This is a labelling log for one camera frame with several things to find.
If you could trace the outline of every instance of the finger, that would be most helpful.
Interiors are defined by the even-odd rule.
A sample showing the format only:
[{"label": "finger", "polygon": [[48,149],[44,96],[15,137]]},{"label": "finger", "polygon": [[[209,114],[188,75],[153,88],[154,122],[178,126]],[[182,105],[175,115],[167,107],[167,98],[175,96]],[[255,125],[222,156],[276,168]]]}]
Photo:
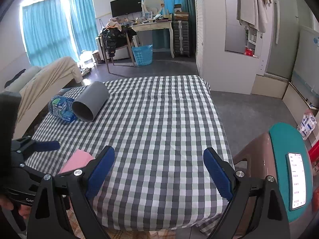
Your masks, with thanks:
[{"label": "finger", "polygon": [[0,206],[8,210],[13,210],[12,202],[3,195],[0,195]]},{"label": "finger", "polygon": [[30,206],[25,206],[25,205],[20,206],[19,215],[22,216],[24,219],[27,219],[29,217],[30,212],[31,212]]}]

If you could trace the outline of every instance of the checkered tablecloth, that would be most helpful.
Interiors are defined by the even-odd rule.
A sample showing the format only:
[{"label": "checkered tablecloth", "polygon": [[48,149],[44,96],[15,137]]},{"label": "checkered tablecloth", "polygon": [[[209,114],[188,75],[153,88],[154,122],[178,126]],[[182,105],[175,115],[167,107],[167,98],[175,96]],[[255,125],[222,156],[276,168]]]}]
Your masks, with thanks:
[{"label": "checkered tablecloth", "polygon": [[[203,164],[213,147],[230,162],[209,85],[200,77],[143,77],[105,84],[110,98],[92,123],[48,114],[33,139],[57,140],[57,151],[34,153],[27,165],[55,175],[77,150],[96,156],[106,145],[115,163],[93,208],[102,224],[124,230],[197,225],[210,233],[227,205]],[[65,96],[76,98],[85,87]]]}]

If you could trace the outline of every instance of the blue plastic basket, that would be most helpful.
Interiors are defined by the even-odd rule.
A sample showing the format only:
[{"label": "blue plastic basket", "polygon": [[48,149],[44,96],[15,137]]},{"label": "blue plastic basket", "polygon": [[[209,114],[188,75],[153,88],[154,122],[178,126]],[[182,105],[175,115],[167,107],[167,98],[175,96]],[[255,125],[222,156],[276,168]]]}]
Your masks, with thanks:
[{"label": "blue plastic basket", "polygon": [[138,66],[146,66],[153,61],[153,45],[132,47],[132,51]]}]

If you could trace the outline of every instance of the pink sticky note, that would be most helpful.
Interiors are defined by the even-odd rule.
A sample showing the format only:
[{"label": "pink sticky note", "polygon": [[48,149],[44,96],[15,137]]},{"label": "pink sticky note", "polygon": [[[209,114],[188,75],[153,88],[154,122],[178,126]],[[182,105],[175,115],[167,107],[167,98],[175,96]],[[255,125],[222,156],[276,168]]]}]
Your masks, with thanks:
[{"label": "pink sticky note", "polygon": [[62,169],[59,171],[59,174],[80,169],[86,166],[87,163],[93,159],[95,158],[92,155],[90,155],[89,153],[83,150],[78,149],[75,151],[75,153],[73,153],[71,158],[65,163]]}]

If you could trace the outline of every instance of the metal bolt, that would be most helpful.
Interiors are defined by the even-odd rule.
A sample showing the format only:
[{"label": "metal bolt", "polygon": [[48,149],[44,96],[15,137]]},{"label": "metal bolt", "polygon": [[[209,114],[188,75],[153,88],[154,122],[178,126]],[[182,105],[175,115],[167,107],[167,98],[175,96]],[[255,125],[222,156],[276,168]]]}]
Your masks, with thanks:
[{"label": "metal bolt", "polygon": [[46,174],[46,175],[43,177],[43,179],[45,179],[45,180],[47,181],[47,180],[51,179],[51,175]]},{"label": "metal bolt", "polygon": [[237,172],[236,172],[236,175],[237,175],[238,177],[244,177],[244,176],[245,176],[245,173],[244,173],[243,171],[237,171]]},{"label": "metal bolt", "polygon": [[80,176],[80,175],[82,174],[82,170],[77,169],[77,170],[74,171],[73,174],[74,174],[75,176]]},{"label": "metal bolt", "polygon": [[267,180],[270,181],[270,182],[274,182],[275,181],[275,178],[271,175],[268,175],[267,176]]}]

